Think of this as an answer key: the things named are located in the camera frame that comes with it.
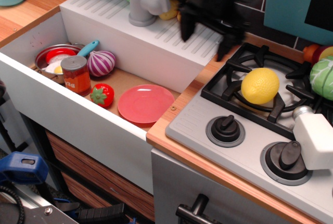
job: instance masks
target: toy stove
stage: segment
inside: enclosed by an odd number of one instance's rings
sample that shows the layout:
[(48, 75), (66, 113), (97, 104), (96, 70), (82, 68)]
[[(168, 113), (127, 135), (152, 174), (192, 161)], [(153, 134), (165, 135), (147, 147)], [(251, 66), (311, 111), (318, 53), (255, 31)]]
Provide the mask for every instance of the toy stove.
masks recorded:
[[(277, 95), (265, 105), (251, 104), (241, 94), (245, 75), (260, 67), (274, 70), (280, 81)], [(332, 103), (312, 93), (310, 69), (309, 63), (271, 53), (267, 46), (245, 43), (166, 134), (319, 221), (333, 223), (333, 170), (309, 171), (301, 156), (292, 168), (276, 165), (274, 154), (299, 144), (292, 132), (297, 107), (310, 106), (332, 123)]]

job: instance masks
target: stove knob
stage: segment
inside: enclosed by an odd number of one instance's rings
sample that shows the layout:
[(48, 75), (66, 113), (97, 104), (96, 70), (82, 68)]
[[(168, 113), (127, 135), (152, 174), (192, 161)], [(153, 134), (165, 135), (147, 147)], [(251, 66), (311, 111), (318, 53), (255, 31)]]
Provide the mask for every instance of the stove knob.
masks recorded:
[(240, 136), (240, 128), (233, 115), (216, 119), (211, 131), (213, 136), (221, 142), (233, 142)]
[(301, 145), (297, 141), (273, 145), (267, 150), (265, 160), (275, 175), (286, 180), (299, 180), (308, 173), (301, 156)]
[(289, 142), (283, 148), (279, 164), (282, 169), (287, 170), (292, 168), (301, 155), (301, 145), (298, 142)]

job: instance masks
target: orange can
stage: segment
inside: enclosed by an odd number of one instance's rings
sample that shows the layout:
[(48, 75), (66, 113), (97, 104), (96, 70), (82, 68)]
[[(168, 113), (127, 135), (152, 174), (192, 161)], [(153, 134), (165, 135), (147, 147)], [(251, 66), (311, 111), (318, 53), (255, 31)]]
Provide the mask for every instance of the orange can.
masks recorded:
[(60, 63), (66, 88), (86, 96), (90, 93), (91, 83), (87, 59), (83, 56), (70, 56)]

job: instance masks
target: stove top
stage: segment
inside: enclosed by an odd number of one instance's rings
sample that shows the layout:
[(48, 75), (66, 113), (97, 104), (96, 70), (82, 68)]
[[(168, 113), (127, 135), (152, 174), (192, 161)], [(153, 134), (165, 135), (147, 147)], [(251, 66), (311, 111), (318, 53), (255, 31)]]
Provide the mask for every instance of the stove top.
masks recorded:
[[(243, 98), (240, 85), (246, 73), (260, 67), (277, 73), (280, 89), (272, 102), (252, 105)], [(285, 183), (262, 166), (264, 151), (294, 140), (296, 107), (309, 105), (327, 118), (332, 115), (331, 103), (311, 92), (309, 68), (310, 64), (295, 63), (266, 46), (244, 44), (168, 125), (166, 134), (308, 215), (333, 223), (332, 169), (309, 171), (305, 179)], [(240, 134), (226, 146), (210, 130), (221, 118), (239, 126), (237, 131), (228, 128)]]

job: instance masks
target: pink plate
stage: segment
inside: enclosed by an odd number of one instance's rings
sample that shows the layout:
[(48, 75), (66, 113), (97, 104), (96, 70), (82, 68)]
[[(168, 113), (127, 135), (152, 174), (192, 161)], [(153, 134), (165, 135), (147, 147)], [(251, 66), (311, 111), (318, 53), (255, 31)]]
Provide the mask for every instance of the pink plate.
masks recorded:
[(154, 123), (174, 101), (171, 92), (161, 86), (139, 85), (121, 95), (118, 111), (130, 122)]

